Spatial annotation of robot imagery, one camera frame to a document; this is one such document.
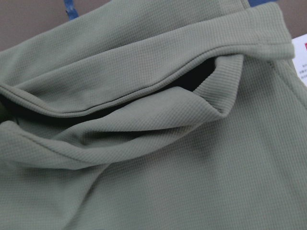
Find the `blue object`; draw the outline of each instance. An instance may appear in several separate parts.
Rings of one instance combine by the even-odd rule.
[[[68,15],[69,20],[79,17],[78,12],[76,11],[73,5],[73,0],[64,0],[64,4],[66,7],[66,13]]]
[[[254,7],[254,6],[258,6],[260,4],[267,3],[269,1],[276,1],[276,0],[248,0],[248,1],[249,1],[250,6]]]

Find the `dark gap in fabric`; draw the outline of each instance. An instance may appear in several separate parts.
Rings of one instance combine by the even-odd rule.
[[[161,92],[163,90],[169,89],[171,87],[179,86],[186,90],[193,91],[196,89],[215,69],[214,63],[215,57],[209,58],[202,62],[200,65],[196,66],[192,70],[188,71],[177,80],[173,81],[172,83],[168,84],[167,86],[151,93],[145,95],[143,97],[147,97],[149,95]],[[56,127],[71,127],[75,124],[98,119],[104,117],[111,112],[118,110],[127,104],[138,100],[140,98],[136,98],[134,100],[122,103],[117,106],[112,106],[110,108],[102,109],[100,111],[96,111],[92,114],[80,116],[80,117],[68,117],[68,118],[60,118],[60,117],[50,117],[47,115],[42,115],[37,112],[34,112],[30,109],[24,108],[18,104],[13,103],[9,99],[5,98],[3,95],[0,95],[0,102],[18,119],[18,117],[22,117],[27,120],[36,121],[39,123],[50,124]]]

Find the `clothing tag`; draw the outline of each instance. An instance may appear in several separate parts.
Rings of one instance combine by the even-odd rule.
[[[292,59],[296,73],[307,86],[307,34],[292,39],[295,57]]]

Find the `shirt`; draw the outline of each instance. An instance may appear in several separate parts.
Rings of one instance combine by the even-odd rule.
[[[1,51],[0,229],[304,229],[293,57],[248,0],[112,0]]]

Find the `white label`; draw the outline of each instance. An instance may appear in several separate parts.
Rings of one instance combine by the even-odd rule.
[[[295,57],[292,59],[298,77],[307,86],[307,34],[292,39]]]

